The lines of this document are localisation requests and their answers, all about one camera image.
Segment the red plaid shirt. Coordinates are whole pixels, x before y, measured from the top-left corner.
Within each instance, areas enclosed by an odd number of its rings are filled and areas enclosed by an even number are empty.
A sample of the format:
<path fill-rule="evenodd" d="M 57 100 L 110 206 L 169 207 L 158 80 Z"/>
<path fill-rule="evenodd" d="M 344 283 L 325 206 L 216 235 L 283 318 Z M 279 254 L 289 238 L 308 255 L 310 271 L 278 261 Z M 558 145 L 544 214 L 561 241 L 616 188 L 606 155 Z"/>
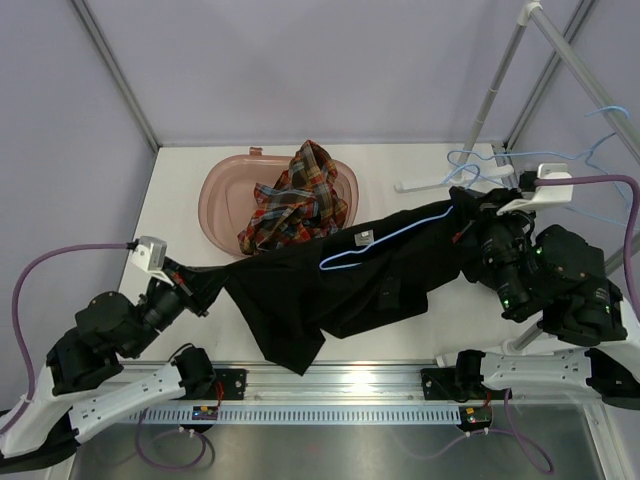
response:
<path fill-rule="evenodd" d="M 349 213 L 338 195 L 336 163 L 319 144 L 301 145 L 276 182 L 257 183 L 256 208 L 238 235 L 244 255 L 258 255 L 340 231 Z"/>

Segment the black shirt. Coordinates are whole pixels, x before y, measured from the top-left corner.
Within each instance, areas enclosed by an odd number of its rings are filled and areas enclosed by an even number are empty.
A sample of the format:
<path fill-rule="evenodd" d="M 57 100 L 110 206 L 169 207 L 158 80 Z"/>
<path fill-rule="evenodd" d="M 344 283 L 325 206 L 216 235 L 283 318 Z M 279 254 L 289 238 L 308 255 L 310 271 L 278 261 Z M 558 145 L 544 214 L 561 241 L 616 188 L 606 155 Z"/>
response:
<path fill-rule="evenodd" d="M 451 199 L 225 266 L 225 290 L 263 357 L 302 375 L 326 335 L 344 339 L 428 310 L 470 253 Z"/>

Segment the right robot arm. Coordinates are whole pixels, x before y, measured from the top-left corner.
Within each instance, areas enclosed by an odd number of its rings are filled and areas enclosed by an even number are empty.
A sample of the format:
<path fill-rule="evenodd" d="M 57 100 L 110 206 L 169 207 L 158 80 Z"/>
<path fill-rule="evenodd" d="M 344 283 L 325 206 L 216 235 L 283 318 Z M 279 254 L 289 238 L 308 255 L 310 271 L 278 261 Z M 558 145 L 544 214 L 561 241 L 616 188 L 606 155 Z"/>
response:
<path fill-rule="evenodd" d="M 505 392 L 517 377 L 561 384 L 576 377 L 579 387 L 595 391 L 606 404 L 638 409 L 639 379 L 632 371 L 638 354 L 625 360 L 605 350 L 607 343 L 622 346 L 631 330 L 623 323 L 622 293 L 605 276 L 602 250 L 559 225 L 534 236 L 531 213 L 499 214 L 515 200 L 512 190 L 483 194 L 453 187 L 449 194 L 464 217 L 454 243 L 471 251 L 462 267 L 465 279 L 497 294 L 503 318 L 521 323 L 540 314 L 537 328 L 582 350 L 576 366 L 560 354 L 561 368 L 548 375 L 541 367 L 509 367 L 502 355 L 465 350 L 452 374 L 453 398 L 465 402 Z"/>

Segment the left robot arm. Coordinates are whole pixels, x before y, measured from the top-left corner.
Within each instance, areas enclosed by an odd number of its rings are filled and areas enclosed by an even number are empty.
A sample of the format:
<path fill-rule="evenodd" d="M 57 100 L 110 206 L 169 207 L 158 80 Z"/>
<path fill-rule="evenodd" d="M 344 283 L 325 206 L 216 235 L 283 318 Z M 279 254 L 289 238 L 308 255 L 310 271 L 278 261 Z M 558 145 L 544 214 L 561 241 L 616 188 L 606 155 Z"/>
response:
<path fill-rule="evenodd" d="M 76 313 L 45 358 L 35 387 L 1 418 L 1 471 L 39 470 L 73 456 L 126 417 L 174 399 L 201 399 L 216 374 L 205 350 L 188 347 L 147 377 L 107 394 L 99 387 L 120 374 L 185 310 L 203 317 L 226 280 L 220 267 L 186 267 L 166 260 L 138 303 L 105 292 Z"/>

